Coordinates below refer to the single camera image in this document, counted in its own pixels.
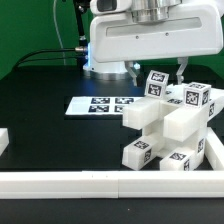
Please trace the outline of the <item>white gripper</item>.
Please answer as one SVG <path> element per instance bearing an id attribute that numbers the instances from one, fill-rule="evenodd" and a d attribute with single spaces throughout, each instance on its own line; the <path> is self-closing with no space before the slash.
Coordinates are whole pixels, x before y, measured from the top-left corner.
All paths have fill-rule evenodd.
<path id="1" fill-rule="evenodd" d="M 214 2 L 132 2 L 123 12 L 94 14 L 90 41 L 90 53 L 97 62 L 125 61 L 137 86 L 137 73 L 129 61 L 178 58 L 176 76 L 181 84 L 187 57 L 219 53 L 224 36 Z"/>

